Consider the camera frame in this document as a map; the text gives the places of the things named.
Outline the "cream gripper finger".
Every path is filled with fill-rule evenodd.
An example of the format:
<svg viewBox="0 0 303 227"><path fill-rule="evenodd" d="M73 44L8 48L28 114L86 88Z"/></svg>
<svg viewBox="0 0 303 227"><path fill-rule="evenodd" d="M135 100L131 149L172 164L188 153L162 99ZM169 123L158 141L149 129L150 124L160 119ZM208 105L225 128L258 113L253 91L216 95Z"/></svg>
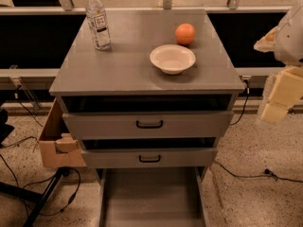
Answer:
<svg viewBox="0 0 303 227"><path fill-rule="evenodd" d="M303 97L303 68L287 66L270 76L263 90L260 120L267 123L281 121L288 111Z"/></svg>
<svg viewBox="0 0 303 227"><path fill-rule="evenodd" d="M254 49L263 53L273 52L275 49L276 31L277 27L275 26L254 44Z"/></svg>

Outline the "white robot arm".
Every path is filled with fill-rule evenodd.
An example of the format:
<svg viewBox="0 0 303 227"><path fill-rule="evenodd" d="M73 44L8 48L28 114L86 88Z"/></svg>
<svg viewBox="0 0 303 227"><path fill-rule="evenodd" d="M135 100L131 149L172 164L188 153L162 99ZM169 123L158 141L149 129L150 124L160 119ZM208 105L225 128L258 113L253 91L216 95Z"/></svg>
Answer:
<svg viewBox="0 0 303 227"><path fill-rule="evenodd" d="M280 122L303 97L303 0L282 17L278 25L254 44L258 52L273 52L285 68L266 79L258 121Z"/></svg>

